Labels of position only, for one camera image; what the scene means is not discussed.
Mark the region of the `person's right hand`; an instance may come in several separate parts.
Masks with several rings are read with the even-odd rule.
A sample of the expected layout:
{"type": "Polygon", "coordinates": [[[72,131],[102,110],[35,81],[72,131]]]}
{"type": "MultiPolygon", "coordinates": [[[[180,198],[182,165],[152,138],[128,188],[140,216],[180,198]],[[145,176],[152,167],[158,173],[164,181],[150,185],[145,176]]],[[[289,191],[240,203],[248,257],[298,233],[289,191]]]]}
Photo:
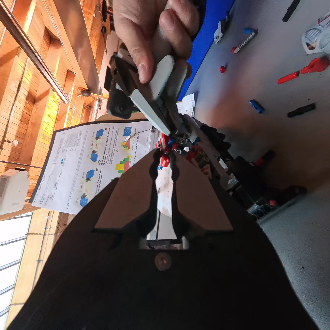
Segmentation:
{"type": "Polygon", "coordinates": [[[199,29],[197,6],[188,0],[116,0],[113,19],[119,39],[126,45],[142,84],[153,77],[154,57],[150,48],[158,26],[171,44],[173,56],[188,60],[192,36],[199,29]]]}

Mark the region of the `metal ceiling rail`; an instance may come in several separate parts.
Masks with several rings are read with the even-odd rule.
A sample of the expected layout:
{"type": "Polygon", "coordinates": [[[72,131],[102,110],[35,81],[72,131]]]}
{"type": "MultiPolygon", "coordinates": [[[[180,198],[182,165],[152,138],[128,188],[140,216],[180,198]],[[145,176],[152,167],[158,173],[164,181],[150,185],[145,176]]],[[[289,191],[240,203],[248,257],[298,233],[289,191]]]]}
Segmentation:
{"type": "Polygon", "coordinates": [[[47,66],[46,62],[41,57],[39,51],[36,49],[31,39],[24,32],[15,16],[11,13],[5,1],[1,0],[0,3],[0,20],[4,27],[19,44],[19,46],[32,61],[32,63],[36,66],[38,71],[48,82],[53,91],[57,93],[63,103],[68,104],[70,102],[69,97],[64,92],[64,89],[61,87],[54,74],[47,66]]]}

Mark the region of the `thick red lego connector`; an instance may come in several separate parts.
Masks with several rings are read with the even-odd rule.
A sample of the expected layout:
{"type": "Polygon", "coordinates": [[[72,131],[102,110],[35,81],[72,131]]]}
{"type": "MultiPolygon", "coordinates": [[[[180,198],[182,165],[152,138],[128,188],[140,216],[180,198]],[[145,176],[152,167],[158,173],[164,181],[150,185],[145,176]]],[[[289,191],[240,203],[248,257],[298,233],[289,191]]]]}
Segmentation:
{"type": "Polygon", "coordinates": [[[306,67],[300,70],[301,74],[322,72],[327,69],[330,65],[330,60],[327,56],[322,56],[313,59],[306,67]]]}

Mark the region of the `blue plastic bin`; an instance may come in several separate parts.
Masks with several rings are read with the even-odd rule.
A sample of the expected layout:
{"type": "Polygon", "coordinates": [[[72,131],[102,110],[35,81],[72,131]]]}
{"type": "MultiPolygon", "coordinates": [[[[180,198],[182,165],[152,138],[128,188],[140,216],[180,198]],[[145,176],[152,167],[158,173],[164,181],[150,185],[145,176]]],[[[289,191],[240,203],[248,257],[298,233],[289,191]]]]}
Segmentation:
{"type": "Polygon", "coordinates": [[[221,19],[225,19],[227,12],[231,9],[234,0],[196,0],[192,1],[197,6],[200,15],[199,30],[192,42],[192,53],[188,59],[192,74],[182,87],[178,100],[185,96],[194,76],[196,75],[204,57],[214,41],[214,32],[218,28],[221,19]]]}

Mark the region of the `grey lego shock absorber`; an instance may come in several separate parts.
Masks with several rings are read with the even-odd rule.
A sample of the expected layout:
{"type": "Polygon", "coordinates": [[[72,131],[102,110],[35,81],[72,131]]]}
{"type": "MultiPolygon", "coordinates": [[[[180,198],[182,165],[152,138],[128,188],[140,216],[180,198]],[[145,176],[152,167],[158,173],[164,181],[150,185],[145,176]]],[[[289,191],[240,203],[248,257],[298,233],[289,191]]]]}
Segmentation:
{"type": "Polygon", "coordinates": [[[245,48],[248,44],[250,44],[255,37],[258,35],[258,29],[253,29],[250,27],[245,27],[243,32],[247,35],[246,38],[237,46],[233,47],[231,52],[233,54],[237,54],[240,50],[245,48]]]}

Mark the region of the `glass window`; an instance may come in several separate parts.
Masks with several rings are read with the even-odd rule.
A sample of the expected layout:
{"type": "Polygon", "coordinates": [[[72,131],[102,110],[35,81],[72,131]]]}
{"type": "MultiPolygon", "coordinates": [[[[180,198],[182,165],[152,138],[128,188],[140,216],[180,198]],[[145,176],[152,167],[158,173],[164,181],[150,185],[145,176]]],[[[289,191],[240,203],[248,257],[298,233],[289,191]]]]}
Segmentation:
{"type": "Polygon", "coordinates": [[[5,329],[32,212],[0,222],[0,329],[5,329]]]}

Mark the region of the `white red-striped lego panel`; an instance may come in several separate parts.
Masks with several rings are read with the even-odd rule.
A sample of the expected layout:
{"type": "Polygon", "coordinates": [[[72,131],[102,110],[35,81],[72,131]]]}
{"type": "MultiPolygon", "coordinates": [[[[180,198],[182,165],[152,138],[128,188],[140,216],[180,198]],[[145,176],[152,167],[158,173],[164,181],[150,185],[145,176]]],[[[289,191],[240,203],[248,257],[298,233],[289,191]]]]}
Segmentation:
{"type": "Polygon", "coordinates": [[[303,33],[302,46],[307,55],[330,53],[330,12],[317,20],[317,24],[303,33]]]}

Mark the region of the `white and black lego piece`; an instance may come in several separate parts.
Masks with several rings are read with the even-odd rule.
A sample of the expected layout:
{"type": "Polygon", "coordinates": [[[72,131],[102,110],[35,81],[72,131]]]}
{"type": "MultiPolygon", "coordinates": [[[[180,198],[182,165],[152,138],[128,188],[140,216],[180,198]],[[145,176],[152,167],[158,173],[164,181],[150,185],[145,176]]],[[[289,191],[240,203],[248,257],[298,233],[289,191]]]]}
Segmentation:
{"type": "Polygon", "coordinates": [[[230,11],[227,11],[225,18],[219,21],[217,25],[217,30],[214,32],[214,43],[218,43],[225,35],[225,33],[230,27],[231,20],[232,15],[230,14],[230,11]]]}

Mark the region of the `white patterned paper bag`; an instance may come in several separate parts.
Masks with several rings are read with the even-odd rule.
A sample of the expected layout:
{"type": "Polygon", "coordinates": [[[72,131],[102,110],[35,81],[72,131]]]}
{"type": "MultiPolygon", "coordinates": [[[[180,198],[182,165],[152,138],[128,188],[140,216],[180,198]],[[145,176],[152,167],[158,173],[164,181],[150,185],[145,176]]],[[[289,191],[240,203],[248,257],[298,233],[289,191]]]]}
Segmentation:
{"type": "Polygon", "coordinates": [[[157,190],[157,208],[162,214],[172,217],[172,192],[173,180],[172,169],[170,165],[158,170],[158,177],[156,179],[157,190]]]}

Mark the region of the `red grey lego car model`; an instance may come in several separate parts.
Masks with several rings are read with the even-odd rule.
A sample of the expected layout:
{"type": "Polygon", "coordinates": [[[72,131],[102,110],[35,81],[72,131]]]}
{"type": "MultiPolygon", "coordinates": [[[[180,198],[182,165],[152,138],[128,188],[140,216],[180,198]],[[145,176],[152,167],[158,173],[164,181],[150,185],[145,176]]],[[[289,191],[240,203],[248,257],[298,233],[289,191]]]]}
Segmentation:
{"type": "Polygon", "coordinates": [[[268,150],[255,161],[247,161],[242,156],[233,157],[229,153],[231,144],[225,142],[225,134],[187,114],[179,117],[182,132],[170,136],[159,134],[156,147],[163,152],[159,170],[169,165],[171,150],[178,152],[209,179],[218,180],[257,222],[290,206],[307,193],[304,186],[277,189],[266,184],[263,171],[276,156],[273,150],[268,150]]]}

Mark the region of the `thin red lego axle pin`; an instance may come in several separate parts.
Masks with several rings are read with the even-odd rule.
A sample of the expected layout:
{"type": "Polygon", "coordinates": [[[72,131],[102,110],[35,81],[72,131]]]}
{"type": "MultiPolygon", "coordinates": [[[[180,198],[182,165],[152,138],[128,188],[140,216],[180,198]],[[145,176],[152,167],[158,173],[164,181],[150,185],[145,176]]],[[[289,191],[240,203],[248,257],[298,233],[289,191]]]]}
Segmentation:
{"type": "Polygon", "coordinates": [[[300,75],[300,71],[293,72],[293,73],[291,73],[289,75],[286,75],[286,76],[284,76],[282,78],[279,78],[278,81],[277,81],[277,84],[281,85],[283,83],[286,83],[286,82],[289,82],[291,80],[294,80],[294,79],[298,78],[299,75],[300,75]]]}

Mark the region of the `white paper slip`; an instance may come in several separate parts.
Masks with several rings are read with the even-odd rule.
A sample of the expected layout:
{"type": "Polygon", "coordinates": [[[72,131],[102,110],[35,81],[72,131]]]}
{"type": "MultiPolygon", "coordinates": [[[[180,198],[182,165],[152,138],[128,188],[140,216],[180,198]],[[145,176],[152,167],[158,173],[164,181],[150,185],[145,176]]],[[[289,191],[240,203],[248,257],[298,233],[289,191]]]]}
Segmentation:
{"type": "Polygon", "coordinates": [[[178,101],[176,103],[177,110],[179,114],[187,114],[190,117],[194,117],[194,109],[195,109],[195,96],[193,94],[189,94],[187,96],[184,96],[182,101],[178,101]]]}

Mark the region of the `blue lego pin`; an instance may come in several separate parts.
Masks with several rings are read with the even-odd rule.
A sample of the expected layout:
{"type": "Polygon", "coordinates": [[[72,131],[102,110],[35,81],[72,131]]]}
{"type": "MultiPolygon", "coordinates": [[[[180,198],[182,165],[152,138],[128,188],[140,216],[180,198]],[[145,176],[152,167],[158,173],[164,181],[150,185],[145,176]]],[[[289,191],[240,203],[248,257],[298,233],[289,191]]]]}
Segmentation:
{"type": "Polygon", "coordinates": [[[265,112],[264,107],[256,100],[251,99],[249,101],[249,104],[251,105],[251,107],[256,110],[259,114],[263,114],[265,112]]]}

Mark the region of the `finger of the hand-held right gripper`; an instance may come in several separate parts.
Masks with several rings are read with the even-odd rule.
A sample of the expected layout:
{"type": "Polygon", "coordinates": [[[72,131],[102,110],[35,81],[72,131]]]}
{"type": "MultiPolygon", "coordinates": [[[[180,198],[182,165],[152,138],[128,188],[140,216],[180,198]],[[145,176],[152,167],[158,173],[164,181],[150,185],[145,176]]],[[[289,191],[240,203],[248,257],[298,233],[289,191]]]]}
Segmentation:
{"type": "Polygon", "coordinates": [[[130,95],[130,99],[156,129],[167,136],[171,135],[171,129],[166,123],[166,120],[161,114],[158,106],[152,106],[148,103],[138,89],[134,89],[130,95]]]}
{"type": "Polygon", "coordinates": [[[161,99],[160,111],[165,118],[166,124],[170,128],[171,134],[178,134],[181,121],[176,104],[167,99],[161,99]]]}

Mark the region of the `black lego pin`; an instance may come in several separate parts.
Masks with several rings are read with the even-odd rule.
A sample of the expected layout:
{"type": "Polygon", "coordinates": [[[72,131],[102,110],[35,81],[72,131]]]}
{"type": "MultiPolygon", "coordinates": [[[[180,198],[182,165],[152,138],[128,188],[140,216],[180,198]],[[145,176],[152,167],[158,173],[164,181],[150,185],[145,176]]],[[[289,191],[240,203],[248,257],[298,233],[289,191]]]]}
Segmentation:
{"type": "Polygon", "coordinates": [[[294,11],[296,10],[296,8],[298,7],[300,3],[300,0],[293,0],[291,5],[288,7],[285,15],[282,18],[282,22],[288,22],[288,20],[291,18],[292,14],[294,13],[294,11]]]}
{"type": "Polygon", "coordinates": [[[310,112],[312,110],[315,110],[315,109],[316,109],[316,103],[311,103],[309,105],[299,107],[299,108],[287,113],[287,117],[288,118],[294,118],[294,117],[303,115],[303,114],[305,114],[307,112],[310,112]]]}

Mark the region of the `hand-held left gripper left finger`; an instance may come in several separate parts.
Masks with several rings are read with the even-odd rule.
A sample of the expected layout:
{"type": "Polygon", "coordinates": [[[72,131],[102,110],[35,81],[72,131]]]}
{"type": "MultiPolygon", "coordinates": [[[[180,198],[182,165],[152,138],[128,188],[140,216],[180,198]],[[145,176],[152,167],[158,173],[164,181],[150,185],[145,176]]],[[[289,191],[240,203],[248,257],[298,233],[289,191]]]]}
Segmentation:
{"type": "Polygon", "coordinates": [[[94,229],[105,232],[151,232],[157,214],[158,148],[119,178],[94,229]]]}

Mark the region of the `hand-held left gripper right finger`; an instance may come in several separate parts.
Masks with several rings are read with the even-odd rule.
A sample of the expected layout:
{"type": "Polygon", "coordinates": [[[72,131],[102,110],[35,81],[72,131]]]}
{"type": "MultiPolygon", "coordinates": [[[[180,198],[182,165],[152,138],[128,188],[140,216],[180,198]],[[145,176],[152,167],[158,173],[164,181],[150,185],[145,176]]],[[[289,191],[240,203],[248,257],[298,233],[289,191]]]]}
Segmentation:
{"type": "Polygon", "coordinates": [[[176,151],[171,152],[172,225],[176,237],[232,232],[210,180],[176,151]]]}

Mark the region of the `white wall-mounted device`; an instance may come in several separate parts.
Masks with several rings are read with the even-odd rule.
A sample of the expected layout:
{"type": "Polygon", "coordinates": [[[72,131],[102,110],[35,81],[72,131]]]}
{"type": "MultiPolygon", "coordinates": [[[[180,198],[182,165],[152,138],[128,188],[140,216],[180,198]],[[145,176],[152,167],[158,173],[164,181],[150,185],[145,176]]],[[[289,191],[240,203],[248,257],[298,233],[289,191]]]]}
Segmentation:
{"type": "Polygon", "coordinates": [[[25,168],[9,169],[0,177],[0,215],[20,211],[24,207],[30,180],[25,168]]]}

